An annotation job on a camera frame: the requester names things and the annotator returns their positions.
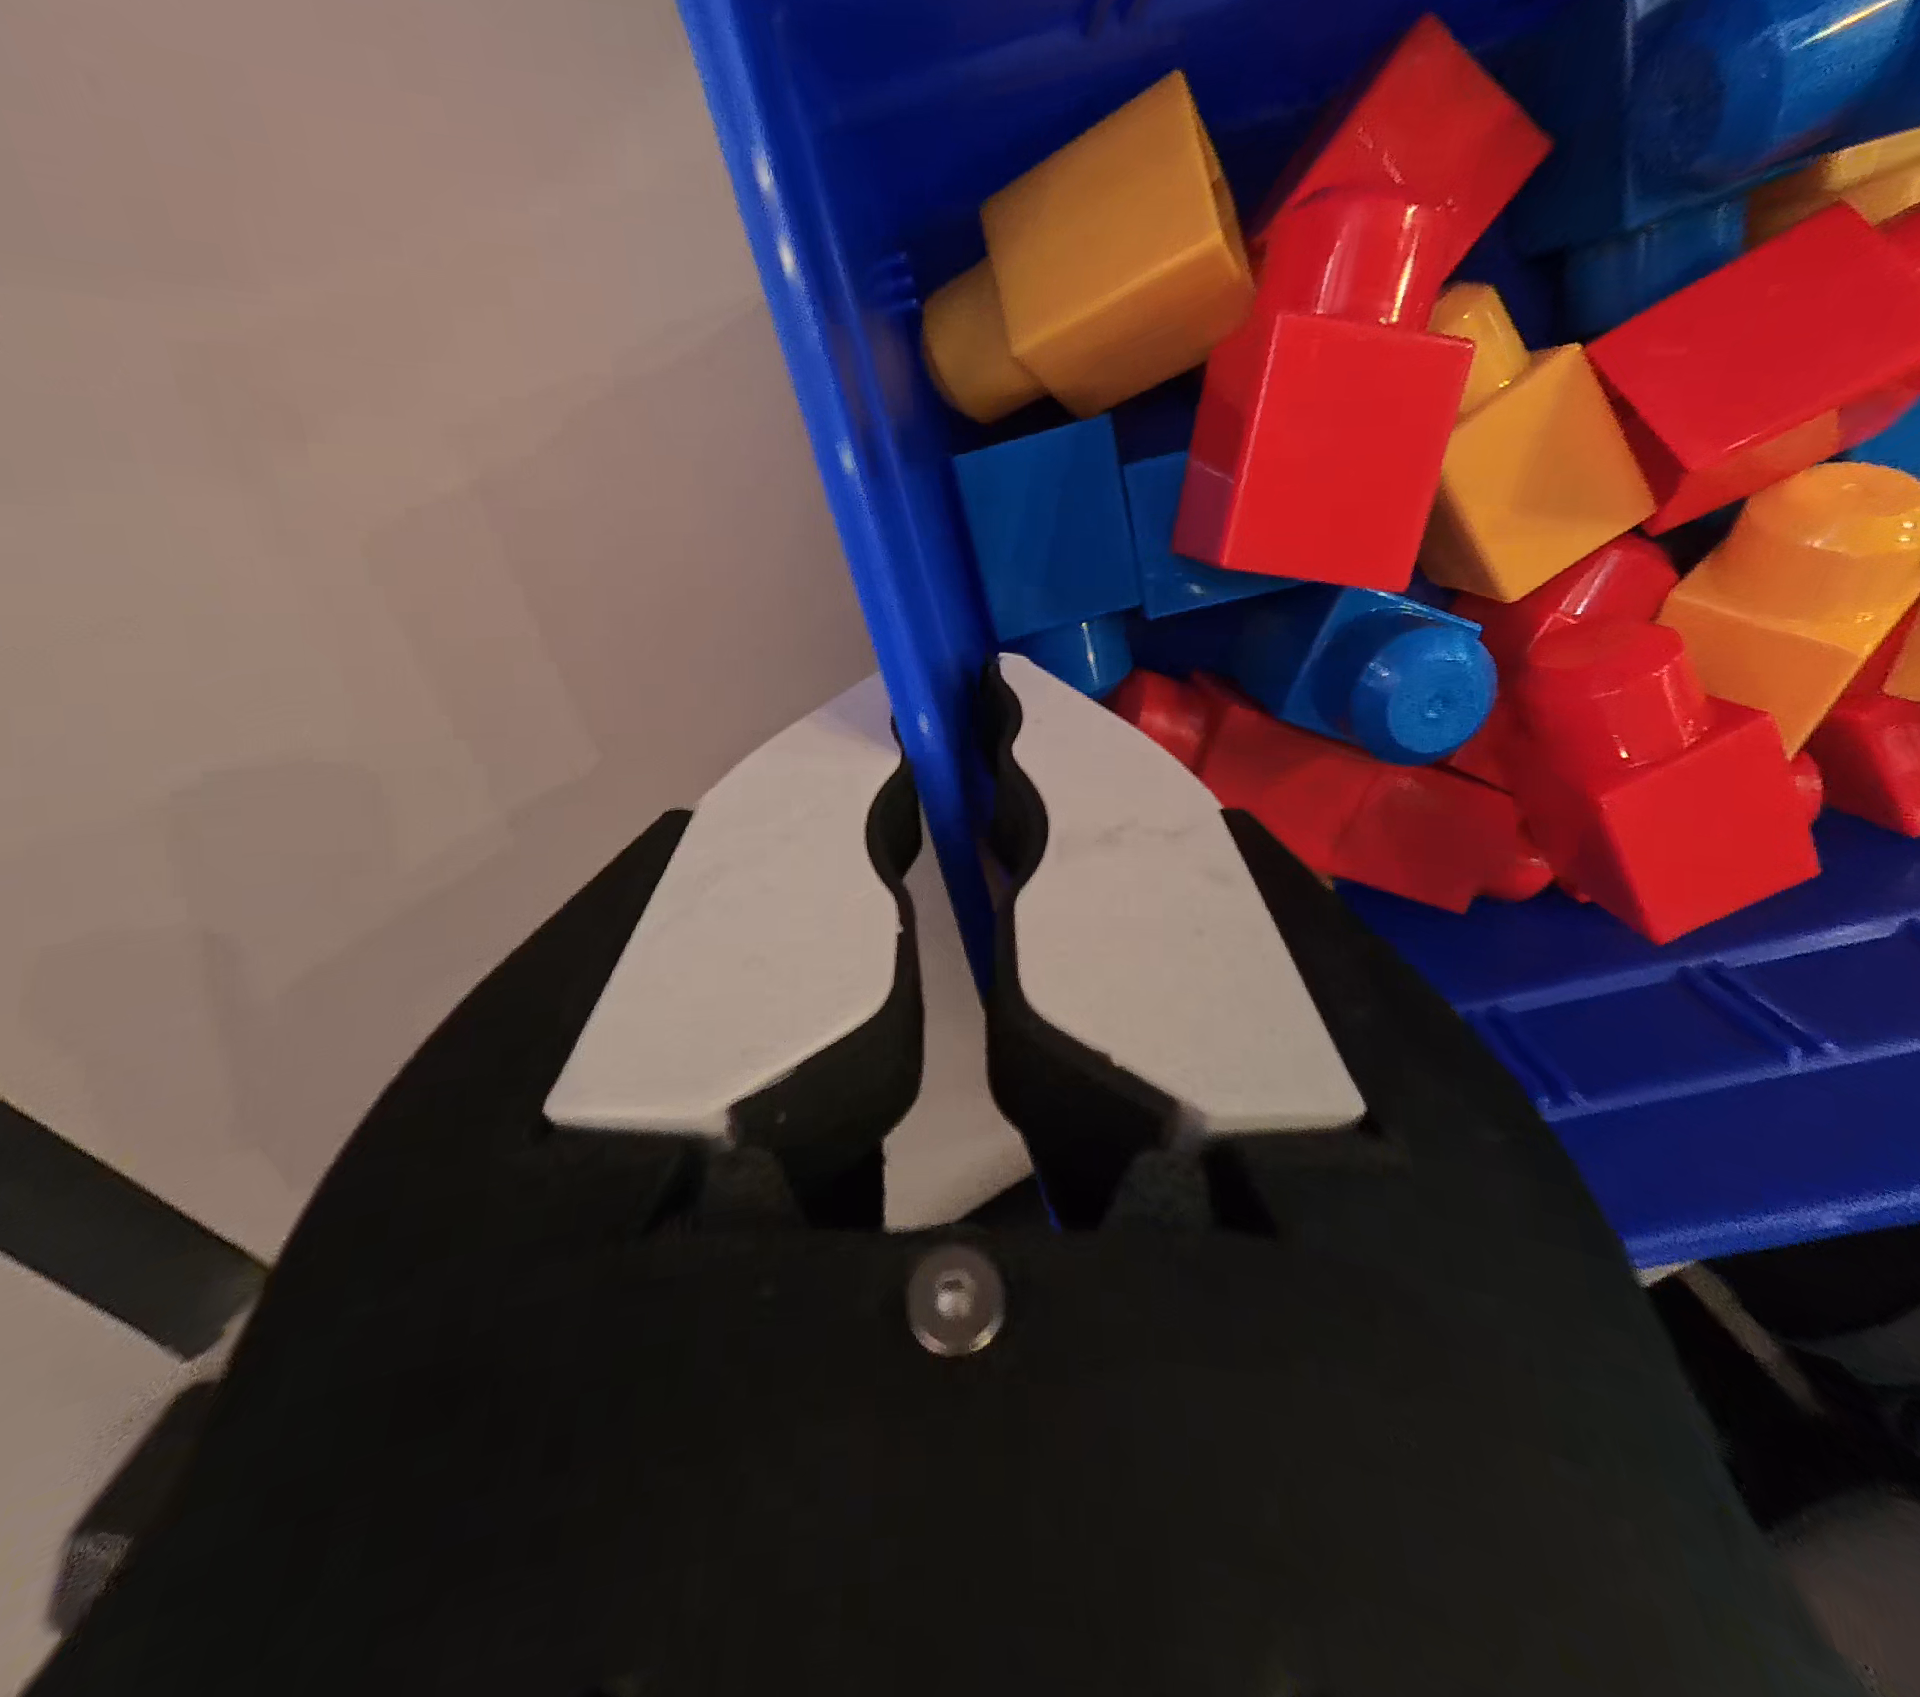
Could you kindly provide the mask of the grey desk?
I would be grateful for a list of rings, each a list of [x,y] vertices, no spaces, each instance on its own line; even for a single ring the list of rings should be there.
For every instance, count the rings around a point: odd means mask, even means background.
[[[3,0],[3,1097],[241,1249],[873,672],[673,0]]]

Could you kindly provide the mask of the pile of toy blocks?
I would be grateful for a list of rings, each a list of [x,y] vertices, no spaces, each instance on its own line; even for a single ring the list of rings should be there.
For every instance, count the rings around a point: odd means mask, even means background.
[[[1420,18],[1240,226],[1172,72],[923,309],[1004,653],[1309,870],[1665,944],[1915,838],[1915,0]]]

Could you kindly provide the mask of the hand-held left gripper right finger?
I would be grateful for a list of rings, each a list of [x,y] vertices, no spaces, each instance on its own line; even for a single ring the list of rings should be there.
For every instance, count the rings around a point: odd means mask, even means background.
[[[1207,1198],[1241,1141],[1350,1138],[1366,1101],[1211,790],[1017,654],[979,681],[993,900],[986,1074],[1043,1202],[1100,1228],[1139,1158]]]

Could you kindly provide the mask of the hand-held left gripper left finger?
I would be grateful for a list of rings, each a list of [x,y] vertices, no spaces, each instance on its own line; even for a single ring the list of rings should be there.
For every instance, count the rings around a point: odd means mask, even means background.
[[[885,1228],[885,1144],[926,1072],[922,838],[877,677],[751,750],[685,817],[545,1124],[763,1157],[813,1222]]]

